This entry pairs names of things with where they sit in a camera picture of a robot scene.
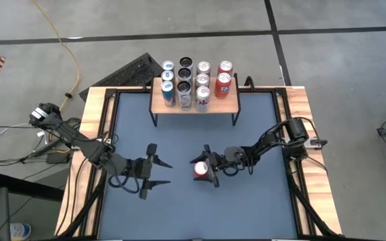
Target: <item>wooden table edge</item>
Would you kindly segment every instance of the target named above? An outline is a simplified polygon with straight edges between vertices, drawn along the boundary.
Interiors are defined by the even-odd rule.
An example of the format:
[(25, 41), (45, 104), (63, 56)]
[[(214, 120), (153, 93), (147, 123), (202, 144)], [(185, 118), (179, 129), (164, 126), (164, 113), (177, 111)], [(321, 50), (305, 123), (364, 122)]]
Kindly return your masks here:
[[(240, 89), (243, 88), (249, 88), (248, 86), (239, 86)], [(308, 97), (306, 94), (306, 90), (304, 86), (256, 86), (256, 88), (285, 88), (287, 90), (287, 96), (289, 98), (289, 105), (290, 110), (292, 112), (292, 116), (304, 116), (306, 118), (312, 119), (312, 113), (310, 110), (310, 105), (308, 101)], [(84, 107), (84, 113), (82, 118), (82, 124), (80, 126), (80, 132), (85, 134), (89, 138), (93, 138), (97, 136), (99, 123), (101, 121), (101, 115), (103, 111), (103, 104), (104, 104), (104, 95), (106, 89), (117, 89), (117, 90), (141, 90), (143, 89), (142, 86), (110, 86), (110, 87), (91, 87), (89, 89), (88, 98), (86, 100), (86, 104)], [(304, 96), (298, 96), (299, 100), (298, 102), (302, 105), (301, 108), (303, 108), (303, 111), (299, 111), (299, 113), (309, 113), (309, 114), (296, 114), (296, 108), (299, 108), (299, 104), (296, 103), (297, 100), (290, 101), (290, 94), (294, 94), (294, 92), (304, 92)], [(283, 111), (281, 111), (282, 103), (280, 103), (280, 100), (278, 101), (280, 106), (280, 113), (281, 115), (285, 115)], [(111, 116), (108, 114), (106, 117), (106, 123), (111, 122)], [(109, 128), (109, 125), (105, 125), (104, 131), (107, 131)], [(320, 161), (322, 164), (324, 164), (322, 153), (321, 151), (309, 151), (310, 155), (313, 155), (315, 159)], [(78, 169), (78, 166), (80, 165), (79, 160), (82, 161), (83, 155), (80, 151), (75, 152), (73, 159), (72, 159), (72, 168), (70, 170), (70, 179), (67, 180), (67, 186), (68, 182), (70, 181), (71, 184), (74, 183), (74, 178), (76, 175), (76, 170)], [(338, 221), (338, 216), (336, 213), (336, 208), (334, 206), (334, 200), (332, 197), (332, 192), (330, 189), (330, 184), (328, 181), (327, 174), (323, 173), (322, 170), (319, 170), (318, 168), (311, 165), (311, 163), (302, 162), (302, 167), (305, 172), (305, 179), (306, 179), (306, 185), (308, 189), (308, 196), (310, 198), (310, 203), (314, 208), (316, 209), (317, 213), (320, 215), (320, 217), (327, 223), (327, 225), (335, 231), (336, 233), (341, 233), (340, 230), (340, 224)], [(88, 185), (88, 180), (90, 176), (90, 168), (91, 164), (87, 163), (80, 172), (79, 182), (78, 182), (78, 189), (77, 189), (77, 196), (76, 196), (76, 203), (73, 204), (73, 191), (70, 193), (70, 203), (68, 205), (68, 214), (72, 211), (72, 207), (74, 205), (74, 216), (80, 211), (81, 207), (84, 205), (85, 202), (85, 192)], [(314, 181), (314, 178), (318, 177), (320, 178), (320, 181), (318, 183), (319, 186), (325, 186), (324, 189), (320, 189), (317, 186), (316, 181)], [(67, 191), (65, 191), (64, 199), (62, 200), (62, 205), (60, 208), (60, 213), (58, 217), (58, 223), (56, 228), (58, 228), (62, 222), (62, 219), (64, 218), (66, 204), (67, 204)], [(323, 197), (326, 198), (325, 202), (326, 204), (322, 204)], [(302, 227), (306, 227), (306, 217), (304, 215), (304, 210), (302, 211), (301, 207), (300, 210), (300, 219), (302, 223)], [(92, 233), (92, 223), (94, 220), (94, 215), (96, 211), (96, 202), (94, 206), (90, 209), (88, 219), (87, 219), (87, 226), (86, 226), (86, 235), (91, 235)], [(70, 224), (70, 215), (67, 215), (65, 218), (65, 222), (62, 224), (62, 228), (60, 229), (60, 233), (65, 231), (65, 229)]]

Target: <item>gray tabletop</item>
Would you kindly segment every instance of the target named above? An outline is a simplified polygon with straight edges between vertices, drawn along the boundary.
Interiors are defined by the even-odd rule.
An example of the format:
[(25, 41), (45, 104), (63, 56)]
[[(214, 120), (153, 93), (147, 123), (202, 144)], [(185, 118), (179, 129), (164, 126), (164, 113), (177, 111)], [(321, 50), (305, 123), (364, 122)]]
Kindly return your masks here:
[(174, 168), (153, 167), (151, 179), (171, 183), (155, 187), (146, 200), (108, 186), (99, 238), (295, 238), (281, 149), (264, 154), (253, 175), (218, 173), (219, 188), (192, 180), (189, 161), (201, 154), (204, 144), (218, 153), (231, 145), (252, 145), (276, 123), (270, 94), (241, 94), (240, 99), (242, 111), (235, 127), (229, 114), (160, 114), (154, 127), (149, 95), (122, 93), (116, 152), (132, 159), (143, 157), (147, 145), (156, 143), (159, 157)]

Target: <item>white can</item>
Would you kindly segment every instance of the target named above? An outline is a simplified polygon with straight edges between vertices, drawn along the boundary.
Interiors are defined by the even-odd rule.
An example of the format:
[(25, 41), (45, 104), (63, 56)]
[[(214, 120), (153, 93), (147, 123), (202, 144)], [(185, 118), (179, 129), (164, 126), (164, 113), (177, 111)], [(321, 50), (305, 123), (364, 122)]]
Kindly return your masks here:
[(211, 91), (208, 87), (201, 86), (196, 91), (196, 110), (198, 112), (206, 112), (209, 109), (209, 101), (211, 97)]
[(26, 240), (31, 234), (31, 226), (29, 224), (10, 224), (11, 241)]
[(199, 75), (199, 74), (207, 74), (208, 77), (210, 77), (211, 76), (211, 65), (206, 61), (199, 62), (198, 68), (196, 71), (196, 75)]
[(195, 81), (195, 89), (205, 86), (209, 88), (209, 76), (207, 74), (198, 74)]

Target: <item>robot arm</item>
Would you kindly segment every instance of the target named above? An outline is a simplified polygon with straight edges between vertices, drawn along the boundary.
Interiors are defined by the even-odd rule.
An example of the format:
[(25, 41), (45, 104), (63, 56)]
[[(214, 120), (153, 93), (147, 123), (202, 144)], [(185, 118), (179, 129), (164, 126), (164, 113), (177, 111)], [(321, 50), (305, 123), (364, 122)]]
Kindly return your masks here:
[[(216, 172), (220, 170), (225, 175), (232, 177), (247, 167), (249, 173), (253, 174), (253, 167), (260, 161), (260, 156), (278, 146), (284, 148), (284, 153), (286, 153), (288, 157), (293, 157), (295, 160), (304, 159), (307, 157), (304, 143), (308, 140), (309, 136), (302, 119), (303, 118), (295, 117), (285, 120), (265, 131), (254, 145), (250, 147), (227, 147), (224, 150), (224, 155), (219, 155), (215, 152), (212, 153), (209, 146), (205, 145), (205, 151), (202, 152), (201, 156), (191, 161), (191, 163), (195, 164), (194, 170), (196, 177), (194, 180), (208, 181), (214, 184), (215, 187), (219, 187), (220, 183)], [(285, 142), (279, 135), (283, 128), (285, 128), (288, 134), (288, 142)], [(309, 204), (309, 201), (303, 196), (293, 176), (290, 175), (288, 179), (290, 189), (302, 203), (306, 212), (310, 215), (321, 233), (325, 236), (336, 236), (337, 234), (321, 220), (320, 216)]]
[[(112, 184), (110, 178), (110, 185), (112, 187), (119, 187), (129, 193), (138, 193), (141, 199), (147, 198), (147, 191), (153, 187), (170, 181), (150, 181), (151, 168), (153, 164), (161, 165), (163, 167), (172, 168), (170, 165), (164, 163), (155, 154), (157, 150), (156, 144), (149, 144), (147, 148), (146, 158), (137, 158), (135, 160), (124, 158), (116, 153), (115, 147), (111, 144), (105, 143), (104, 140), (89, 139), (82, 133), (71, 127), (69, 123), (62, 120), (59, 108), (51, 103), (40, 104), (29, 116), (29, 123), (36, 128), (41, 128), (47, 131), (57, 132), (61, 138), (67, 140), (71, 145), (75, 145), (81, 149), (84, 157), (86, 157), (95, 167), (103, 168), (110, 173), (118, 184)], [(123, 183), (119, 181), (118, 176), (125, 176)], [(127, 180), (132, 177), (137, 183), (138, 179), (142, 179), (141, 188), (137, 184), (137, 190), (133, 191), (127, 189), (124, 185)]]
[[(289, 136), (288, 142), (285, 142), (279, 135), (284, 127)], [(265, 131), (259, 140), (250, 147), (227, 147), (224, 150), (224, 155), (219, 155), (218, 153), (212, 153), (210, 147), (205, 145), (202, 154), (190, 162), (195, 164), (197, 176), (194, 180), (209, 181), (215, 187), (218, 187), (217, 171), (221, 170), (225, 175), (232, 177), (247, 167), (249, 173), (253, 174), (253, 167), (260, 161), (260, 156), (268, 150), (282, 146), (287, 151), (293, 152), (296, 149), (304, 151), (303, 144), (308, 138), (302, 119), (291, 118)]]

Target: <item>blue can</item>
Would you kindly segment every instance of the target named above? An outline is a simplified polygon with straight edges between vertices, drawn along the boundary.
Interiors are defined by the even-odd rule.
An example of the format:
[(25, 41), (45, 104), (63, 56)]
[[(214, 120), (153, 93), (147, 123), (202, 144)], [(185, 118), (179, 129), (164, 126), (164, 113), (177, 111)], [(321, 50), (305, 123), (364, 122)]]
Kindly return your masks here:
[(164, 81), (162, 83), (162, 95), (164, 97), (166, 106), (175, 105), (175, 88), (172, 82)]

